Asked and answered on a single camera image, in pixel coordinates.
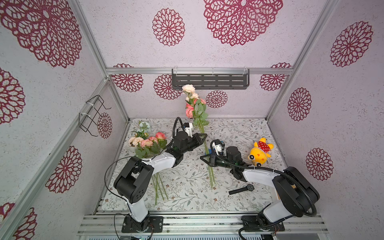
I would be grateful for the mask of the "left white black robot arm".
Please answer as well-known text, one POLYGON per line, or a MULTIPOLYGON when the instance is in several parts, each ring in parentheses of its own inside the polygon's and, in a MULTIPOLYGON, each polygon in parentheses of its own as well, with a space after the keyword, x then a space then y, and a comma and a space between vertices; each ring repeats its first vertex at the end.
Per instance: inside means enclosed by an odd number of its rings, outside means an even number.
POLYGON ((130 213, 124 215, 122 233, 160 233, 163 230, 163 217, 151 217, 143 199, 152 176, 180 164, 184 153, 193 151, 206 142, 207 134, 193 134, 193 124, 188 127, 177 117, 172 132, 172 140, 165 151, 149 160, 126 157, 126 165, 116 177, 114 189, 117 197, 123 199, 130 213))

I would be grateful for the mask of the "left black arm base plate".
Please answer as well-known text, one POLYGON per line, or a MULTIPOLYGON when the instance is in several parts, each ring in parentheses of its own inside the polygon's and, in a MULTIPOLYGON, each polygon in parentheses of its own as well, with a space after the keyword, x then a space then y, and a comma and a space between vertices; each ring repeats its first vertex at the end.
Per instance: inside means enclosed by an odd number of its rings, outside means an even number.
POLYGON ((142 222, 137 222, 133 217, 124 218, 122 233, 161 233, 163 231, 163 217, 145 217, 142 222))

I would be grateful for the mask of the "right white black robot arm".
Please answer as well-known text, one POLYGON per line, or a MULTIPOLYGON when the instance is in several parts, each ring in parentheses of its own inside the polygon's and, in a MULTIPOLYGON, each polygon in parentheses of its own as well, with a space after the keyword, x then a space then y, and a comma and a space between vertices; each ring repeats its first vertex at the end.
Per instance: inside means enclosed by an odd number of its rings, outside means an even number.
POLYGON ((273 187, 279 200, 264 207, 257 215, 243 216, 243 227, 238 235, 243 240, 243 232, 278 231, 285 220, 292 217, 315 217, 315 203, 320 199, 318 191, 294 167, 283 171, 245 163, 237 147, 225 147, 218 139, 210 144, 211 152, 200 159, 210 167, 230 169, 235 179, 247 183, 258 183, 273 187))

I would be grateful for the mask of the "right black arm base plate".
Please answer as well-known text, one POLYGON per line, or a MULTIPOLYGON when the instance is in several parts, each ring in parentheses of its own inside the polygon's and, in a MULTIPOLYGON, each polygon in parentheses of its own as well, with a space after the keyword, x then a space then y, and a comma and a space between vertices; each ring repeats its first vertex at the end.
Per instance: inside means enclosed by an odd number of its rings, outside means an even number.
POLYGON ((286 230, 282 222, 273 224, 259 215, 245 215, 241 217, 241 221, 245 228, 251 228, 246 232, 283 232, 286 230))

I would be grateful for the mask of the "pink rose bouquet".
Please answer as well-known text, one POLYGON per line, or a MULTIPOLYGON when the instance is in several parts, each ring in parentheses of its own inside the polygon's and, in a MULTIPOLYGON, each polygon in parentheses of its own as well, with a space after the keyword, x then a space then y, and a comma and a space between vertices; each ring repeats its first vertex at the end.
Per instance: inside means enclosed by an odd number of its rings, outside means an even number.
POLYGON ((205 133, 205 126, 209 125, 207 120, 208 114, 206 113, 207 103, 201 98, 193 85, 182 86, 183 93, 186 97, 186 116, 193 119, 193 125, 197 126, 200 133, 205 133))
MULTIPOLYGON (((128 140, 129 147, 135 148, 135 155, 144 162, 160 156, 167 145, 167 138, 164 133, 157 132, 155 135, 151 135, 150 130, 149 122, 139 121, 138 128, 134 131, 135 134, 128 140)), ((160 173, 153 175, 152 182, 155 189, 156 206, 160 198, 163 201, 169 198, 160 173)))

